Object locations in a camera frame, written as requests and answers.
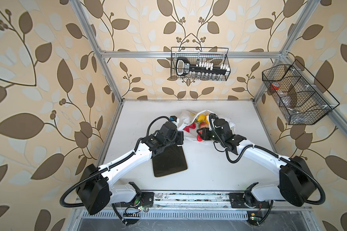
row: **wallpaper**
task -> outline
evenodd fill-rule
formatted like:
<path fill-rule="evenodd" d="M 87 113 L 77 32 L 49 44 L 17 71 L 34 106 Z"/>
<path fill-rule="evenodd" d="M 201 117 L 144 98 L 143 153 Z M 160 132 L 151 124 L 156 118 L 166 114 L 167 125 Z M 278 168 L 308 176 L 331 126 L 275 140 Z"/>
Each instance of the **wallpaper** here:
<path fill-rule="evenodd" d="M 108 88 L 70 4 L 0 0 L 0 230 L 65 227 L 59 198 L 99 155 Z"/>
<path fill-rule="evenodd" d="M 121 96 L 125 99 L 252 99 L 262 82 L 261 72 L 270 59 L 229 59 L 227 81 L 201 81 L 171 76 L 170 61 L 150 58 L 107 60 Z"/>
<path fill-rule="evenodd" d="M 347 0 L 320 3 L 290 55 L 312 71 L 340 101 L 336 110 L 347 118 Z M 258 107 L 279 154 L 304 158 L 324 188 L 325 203 L 313 206 L 321 226 L 326 231 L 347 231 L 346 137 L 327 116 L 312 126 L 287 125 L 267 93 Z M 318 192 L 310 197 L 310 200 L 318 199 Z"/>
<path fill-rule="evenodd" d="M 106 51 L 279 51 L 304 0 L 81 0 Z"/>

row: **red fruit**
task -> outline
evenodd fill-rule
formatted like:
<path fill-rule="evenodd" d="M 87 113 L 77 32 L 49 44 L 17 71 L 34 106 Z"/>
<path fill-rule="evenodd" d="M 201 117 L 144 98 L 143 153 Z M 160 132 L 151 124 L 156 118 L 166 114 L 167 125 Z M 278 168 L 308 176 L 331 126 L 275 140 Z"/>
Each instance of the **red fruit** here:
<path fill-rule="evenodd" d="M 197 136 L 197 140 L 198 140 L 198 141 L 202 141 L 202 140 L 203 140 L 203 139 L 199 136 L 199 134 L 198 134 L 198 136 Z"/>
<path fill-rule="evenodd" d="M 203 127 L 207 127 L 206 122 L 202 122 L 202 123 L 199 124 L 199 128 L 203 128 Z"/>
<path fill-rule="evenodd" d="M 195 123 L 192 123 L 191 125 L 189 125 L 189 128 L 194 129 L 195 128 Z"/>

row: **black wire basket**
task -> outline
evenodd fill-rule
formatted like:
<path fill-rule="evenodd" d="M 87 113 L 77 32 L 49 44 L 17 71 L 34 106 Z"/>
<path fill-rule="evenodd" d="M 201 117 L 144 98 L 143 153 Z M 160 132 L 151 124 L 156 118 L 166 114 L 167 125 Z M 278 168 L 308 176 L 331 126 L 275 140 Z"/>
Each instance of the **black wire basket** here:
<path fill-rule="evenodd" d="M 305 79 L 302 71 L 313 77 L 313 84 Z M 280 64 L 264 70 L 262 81 L 289 125 L 313 125 L 339 105 L 338 100 L 298 60 L 292 65 Z M 323 95 L 334 102 L 327 102 Z"/>
<path fill-rule="evenodd" d="M 226 81 L 228 48 L 171 47 L 171 79 Z"/>

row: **plastic bag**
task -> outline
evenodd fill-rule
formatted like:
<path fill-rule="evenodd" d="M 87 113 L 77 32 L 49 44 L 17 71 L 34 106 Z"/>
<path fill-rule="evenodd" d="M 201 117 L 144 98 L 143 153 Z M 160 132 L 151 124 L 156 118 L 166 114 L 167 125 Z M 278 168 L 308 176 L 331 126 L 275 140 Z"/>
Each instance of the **plastic bag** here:
<path fill-rule="evenodd" d="M 207 116 L 211 113 L 214 113 L 214 112 L 210 110 L 203 110 L 201 112 L 192 112 L 192 111 L 185 110 L 181 113 L 179 117 L 179 126 L 177 130 L 184 131 L 184 128 L 194 123 L 200 114 L 204 114 Z M 219 115 L 217 116 L 220 119 L 226 120 L 229 123 L 230 129 L 232 130 L 233 134 L 235 134 L 235 124 L 232 123 L 228 118 L 225 118 Z M 198 133 L 196 131 L 199 129 L 199 124 L 200 122 L 196 122 L 194 129 L 189 128 L 189 132 L 184 131 L 184 139 L 188 141 L 193 141 L 196 143 L 212 144 L 213 141 L 198 141 L 197 140 Z"/>

